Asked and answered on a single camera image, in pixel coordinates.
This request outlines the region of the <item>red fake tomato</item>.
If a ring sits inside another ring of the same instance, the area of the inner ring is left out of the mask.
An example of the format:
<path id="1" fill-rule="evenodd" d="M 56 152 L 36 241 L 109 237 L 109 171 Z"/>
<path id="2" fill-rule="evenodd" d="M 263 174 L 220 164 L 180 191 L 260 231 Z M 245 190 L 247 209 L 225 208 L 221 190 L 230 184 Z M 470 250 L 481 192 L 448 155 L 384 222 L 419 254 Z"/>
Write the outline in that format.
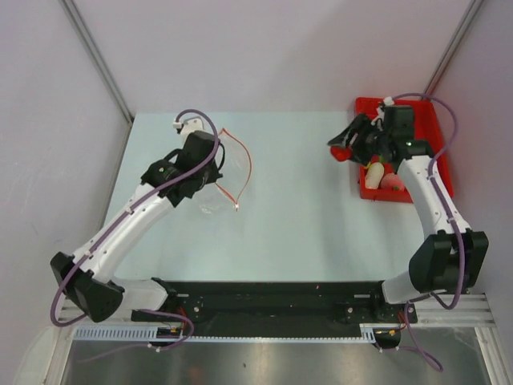
<path id="1" fill-rule="evenodd" d="M 344 162 L 352 159 L 353 152 L 351 148 L 332 146 L 329 151 L 332 157 L 338 162 Z"/>

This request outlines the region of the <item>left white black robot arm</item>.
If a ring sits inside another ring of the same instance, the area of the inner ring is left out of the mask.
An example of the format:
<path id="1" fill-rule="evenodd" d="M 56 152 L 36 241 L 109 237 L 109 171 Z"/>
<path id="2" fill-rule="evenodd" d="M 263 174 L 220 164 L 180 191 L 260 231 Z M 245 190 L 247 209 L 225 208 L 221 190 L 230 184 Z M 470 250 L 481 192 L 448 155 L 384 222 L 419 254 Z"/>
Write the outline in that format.
<path id="1" fill-rule="evenodd" d="M 93 322 L 110 318 L 123 303 L 125 289 L 114 273 L 137 241 L 183 199 L 222 177 L 217 153 L 224 148 L 218 136 L 194 131 L 182 148 L 150 164 L 129 201 L 88 243 L 72 254 L 56 253 L 50 267 L 65 296 Z"/>

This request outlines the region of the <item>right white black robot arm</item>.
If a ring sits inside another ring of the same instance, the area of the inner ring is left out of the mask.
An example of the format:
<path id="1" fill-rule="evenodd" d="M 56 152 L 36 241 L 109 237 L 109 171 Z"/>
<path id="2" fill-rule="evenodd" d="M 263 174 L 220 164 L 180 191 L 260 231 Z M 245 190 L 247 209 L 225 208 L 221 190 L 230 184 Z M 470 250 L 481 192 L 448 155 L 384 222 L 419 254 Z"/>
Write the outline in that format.
<path id="1" fill-rule="evenodd" d="M 328 141 L 332 156 L 366 166 L 374 157 L 390 164 L 414 204 L 424 241 L 406 271 L 382 283 L 382 294 L 370 301 L 370 313 L 388 322 L 398 304 L 434 298 L 446 310 L 454 309 L 463 291 L 479 275 L 489 241 L 474 231 L 451 200 L 438 172 L 439 155 L 427 140 L 414 136 L 414 109 L 381 103 L 371 119 L 356 115 L 348 127 Z"/>

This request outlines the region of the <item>white fake radish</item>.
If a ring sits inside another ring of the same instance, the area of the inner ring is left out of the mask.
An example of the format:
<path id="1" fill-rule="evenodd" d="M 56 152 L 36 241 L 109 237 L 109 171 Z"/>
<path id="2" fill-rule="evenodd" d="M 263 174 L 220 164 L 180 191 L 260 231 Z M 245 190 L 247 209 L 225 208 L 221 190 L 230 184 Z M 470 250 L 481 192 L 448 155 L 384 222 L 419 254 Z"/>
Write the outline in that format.
<path id="1" fill-rule="evenodd" d="M 380 161 L 373 162 L 366 171 L 365 187 L 368 189 L 377 189 L 384 177 L 385 168 Z"/>

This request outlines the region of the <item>pink fake peach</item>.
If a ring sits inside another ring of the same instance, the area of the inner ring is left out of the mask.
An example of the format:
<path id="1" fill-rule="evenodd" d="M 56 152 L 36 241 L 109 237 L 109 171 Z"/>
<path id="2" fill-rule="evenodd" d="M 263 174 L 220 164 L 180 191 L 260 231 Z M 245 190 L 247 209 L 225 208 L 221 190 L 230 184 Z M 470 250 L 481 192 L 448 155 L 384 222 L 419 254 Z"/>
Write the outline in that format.
<path id="1" fill-rule="evenodd" d="M 402 192 L 406 189 L 402 179 L 395 173 L 387 173 L 380 181 L 380 189 Z"/>

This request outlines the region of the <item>clear zip top bag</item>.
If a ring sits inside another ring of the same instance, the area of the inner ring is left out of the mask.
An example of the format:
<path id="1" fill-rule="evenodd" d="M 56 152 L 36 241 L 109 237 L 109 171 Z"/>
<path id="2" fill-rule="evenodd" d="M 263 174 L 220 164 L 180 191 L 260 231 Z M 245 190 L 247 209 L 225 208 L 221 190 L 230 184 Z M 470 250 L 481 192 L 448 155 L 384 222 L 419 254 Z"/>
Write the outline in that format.
<path id="1" fill-rule="evenodd" d="M 252 157 L 248 147 L 226 128 L 220 130 L 223 147 L 216 156 L 223 176 L 214 184 L 208 184 L 197 195 L 196 200 L 205 214 L 240 210 L 241 197 L 252 177 Z"/>

